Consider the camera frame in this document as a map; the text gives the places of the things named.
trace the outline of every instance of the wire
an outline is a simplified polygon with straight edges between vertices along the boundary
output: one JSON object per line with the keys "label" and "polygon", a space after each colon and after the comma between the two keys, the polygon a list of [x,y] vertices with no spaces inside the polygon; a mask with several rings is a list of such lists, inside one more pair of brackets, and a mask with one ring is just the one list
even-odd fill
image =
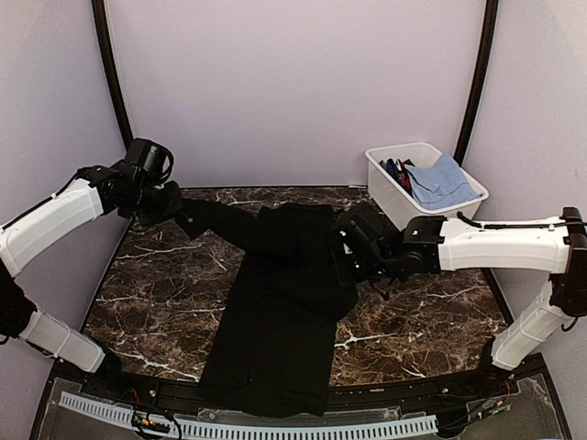
{"label": "wire", "polygon": [[579,317],[575,316],[575,319],[572,320],[572,323],[570,323],[570,325],[568,327],[565,327],[565,325],[563,324],[560,326],[560,329],[563,332],[569,332],[572,329],[572,327],[574,327],[575,324],[577,324],[577,321],[579,321]]}
{"label": "wire", "polygon": [[465,214],[461,211],[457,212],[457,217],[460,221],[466,223],[469,226],[478,227],[480,229],[548,229],[551,226],[553,227],[561,227],[561,226],[587,226],[585,222],[560,222],[560,223],[550,223],[550,224],[527,224],[527,225],[508,225],[508,224],[483,224],[479,222],[475,222],[470,218],[467,218]]}
{"label": "wire", "polygon": [[457,424],[461,420],[468,419],[473,413],[475,413],[477,410],[479,410],[488,401],[489,401],[489,399],[486,400],[486,401],[482,401],[481,403],[477,404],[472,410],[470,410],[469,412],[467,412],[462,417],[459,417],[457,420],[455,420],[455,421],[453,421],[451,423],[447,423],[447,424],[445,424],[443,426],[439,426],[438,429],[447,429],[448,427],[452,426],[453,424]]}
{"label": "wire", "polygon": [[108,397],[112,401],[115,401],[118,403],[125,403],[127,405],[132,406],[134,412],[137,411],[137,408],[144,408],[146,410],[150,410],[150,412],[147,412],[147,414],[154,413],[154,414],[162,415],[163,417],[165,417],[167,420],[169,420],[170,422],[172,422],[175,425],[175,427],[177,428],[177,440],[182,440],[182,438],[183,438],[182,427],[180,426],[179,422],[177,420],[175,420],[175,417],[170,414],[169,411],[163,410],[162,408],[158,408],[154,405],[149,405],[147,403],[140,403],[137,401],[128,401],[126,399],[121,399],[121,398],[115,397],[112,394],[110,394],[108,391],[104,390],[102,387],[97,386],[93,381],[90,381],[90,380],[86,380],[85,383],[90,385],[91,387],[94,387],[97,391],[101,392],[102,394],[104,394],[106,397]]}
{"label": "wire", "polygon": [[[492,400],[492,398],[478,403],[462,417],[458,418],[457,420],[455,420],[451,423],[447,423],[445,425],[439,426],[438,429],[444,429],[447,431],[456,431],[456,430],[462,429],[466,426],[469,426],[470,424],[473,424],[474,422],[482,420],[483,418],[486,418],[485,415],[487,415],[487,414],[493,415],[494,413],[497,413],[497,412],[493,412],[495,410],[502,411],[505,408],[504,404],[505,404],[506,399],[500,399],[499,401],[496,401],[494,404],[492,404],[492,406],[490,406],[489,408],[486,408],[486,409],[479,412],[479,410],[483,406],[485,406],[488,402],[490,402],[491,400]],[[459,424],[461,421],[464,421],[465,419],[468,419],[469,417],[471,417],[473,415],[475,416],[475,418],[469,420],[468,422]]]}
{"label": "wire", "polygon": [[24,213],[20,214],[18,217],[13,218],[12,220],[10,220],[8,223],[6,223],[5,225],[2,225],[2,230],[7,230],[10,226],[12,226],[14,223],[16,223],[18,220],[22,219],[25,215],[29,215],[30,213],[32,213],[33,211],[35,211],[36,209],[39,209],[43,204],[50,202],[51,200],[53,200],[55,197],[59,196],[61,193],[63,193],[65,190],[67,190],[67,188],[70,186],[70,184],[77,179],[79,176],[79,171],[77,171],[75,174],[73,174],[73,176],[71,176],[71,178],[67,181],[67,183],[65,183],[65,185],[63,185],[63,187],[58,190],[54,195],[47,197],[44,200],[41,200],[39,203],[37,203],[35,206],[33,206],[32,208],[27,209]]}

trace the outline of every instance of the black metal pole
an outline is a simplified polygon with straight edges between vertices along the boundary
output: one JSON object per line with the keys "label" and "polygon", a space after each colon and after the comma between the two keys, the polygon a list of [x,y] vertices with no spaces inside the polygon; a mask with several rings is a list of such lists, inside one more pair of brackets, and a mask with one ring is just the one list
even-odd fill
{"label": "black metal pole", "polygon": [[104,64],[104,73],[110,90],[110,98],[116,114],[116,121],[122,140],[128,148],[132,141],[133,134],[128,121],[127,108],[122,97],[120,89],[120,81],[116,73],[116,63],[114,61],[114,53],[112,51],[112,42],[110,41],[110,34],[108,32],[108,21],[106,18],[106,11],[104,0],[92,0],[92,9],[94,10],[95,31],[98,36],[98,44],[100,45],[100,53],[102,54],[102,63]]}
{"label": "black metal pole", "polygon": [[481,33],[481,42],[479,43],[479,52],[477,54],[477,63],[475,65],[475,73],[473,74],[473,82],[471,85],[471,93],[469,94],[469,102],[467,103],[467,110],[460,128],[459,141],[455,149],[453,158],[462,165],[467,154],[467,147],[471,140],[471,133],[475,125],[475,118],[477,117],[477,110],[479,110],[479,102],[483,92],[483,84],[485,83],[485,75],[487,74],[487,67],[489,65],[489,56],[492,51],[493,32],[495,31],[495,22],[497,21],[497,6],[499,0],[487,0],[485,5],[485,17],[483,19],[483,28]]}

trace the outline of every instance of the white cable tray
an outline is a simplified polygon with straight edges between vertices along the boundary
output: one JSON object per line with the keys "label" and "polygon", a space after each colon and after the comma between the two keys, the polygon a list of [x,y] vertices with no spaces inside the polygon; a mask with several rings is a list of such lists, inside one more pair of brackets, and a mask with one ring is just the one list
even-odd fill
{"label": "white cable tray", "polygon": [[[98,401],[90,396],[66,391],[61,393],[59,405],[107,424],[133,429],[130,424],[133,409],[130,405]],[[162,416],[152,415],[150,418],[154,422],[171,427],[166,438],[178,437],[177,427],[173,423]],[[309,428],[203,423],[182,419],[181,416],[176,416],[175,420],[182,427],[182,438],[185,440],[389,440],[433,434],[438,431],[435,415],[383,423]]]}

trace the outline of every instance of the folded cloth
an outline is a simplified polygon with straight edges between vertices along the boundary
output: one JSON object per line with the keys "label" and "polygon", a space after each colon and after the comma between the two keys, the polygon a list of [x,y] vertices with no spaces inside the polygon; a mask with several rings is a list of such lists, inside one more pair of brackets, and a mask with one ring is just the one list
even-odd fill
{"label": "folded cloth", "polygon": [[432,168],[405,165],[410,175],[412,195],[425,209],[437,210],[481,197],[467,181],[459,164],[443,153]]}

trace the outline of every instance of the white arm segment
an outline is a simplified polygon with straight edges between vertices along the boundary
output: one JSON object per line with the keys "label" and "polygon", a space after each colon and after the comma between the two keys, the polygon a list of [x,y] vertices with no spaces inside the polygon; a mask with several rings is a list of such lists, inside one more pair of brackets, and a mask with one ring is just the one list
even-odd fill
{"label": "white arm segment", "polygon": [[[552,225],[558,217],[524,222],[490,222],[492,225]],[[566,227],[526,229],[481,229],[465,224],[458,218],[444,222],[438,245],[442,270],[464,268],[517,268],[564,273],[569,246],[564,237]]]}
{"label": "white arm segment", "polygon": [[514,323],[495,337],[492,359],[496,367],[515,369],[561,325],[573,319],[559,307],[549,304],[551,295],[552,283],[549,281]]}
{"label": "white arm segment", "polygon": [[77,179],[53,200],[0,230],[0,259],[15,277],[43,250],[103,212],[97,189]]}
{"label": "white arm segment", "polygon": [[42,309],[30,317],[18,339],[51,353],[54,358],[71,362],[83,371],[95,373],[104,360],[104,350],[93,339],[72,330]]}
{"label": "white arm segment", "polygon": [[[103,212],[97,189],[90,187],[88,181],[75,180],[53,200],[0,230],[0,259],[14,278],[42,251]],[[105,357],[93,339],[39,308],[18,338],[92,373]]]}
{"label": "white arm segment", "polygon": [[[491,222],[492,225],[554,225],[559,217],[524,222]],[[567,227],[484,229],[467,225],[458,218],[444,222],[438,245],[442,270],[464,268],[516,268],[544,270],[560,274],[567,269],[570,246],[565,243]],[[542,288],[537,298],[512,325],[495,337],[493,365],[512,370],[561,325],[573,318],[550,305],[552,283]]]}

